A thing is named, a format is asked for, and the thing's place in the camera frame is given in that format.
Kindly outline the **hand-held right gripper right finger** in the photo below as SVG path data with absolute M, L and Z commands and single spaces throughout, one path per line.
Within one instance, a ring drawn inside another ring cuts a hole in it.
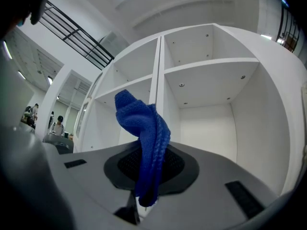
M 245 221 L 225 186 L 232 181 L 241 182 L 264 207 L 278 197 L 264 182 L 224 156 L 176 142 L 171 145 L 197 160 L 199 176 L 185 192 L 160 197 L 145 221 Z

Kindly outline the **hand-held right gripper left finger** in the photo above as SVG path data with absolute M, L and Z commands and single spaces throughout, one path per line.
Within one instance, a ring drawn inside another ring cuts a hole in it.
M 118 167 L 118 162 L 140 148 L 138 141 L 106 149 L 62 155 L 68 172 L 87 196 L 122 221 L 140 223 L 135 199 L 135 181 Z

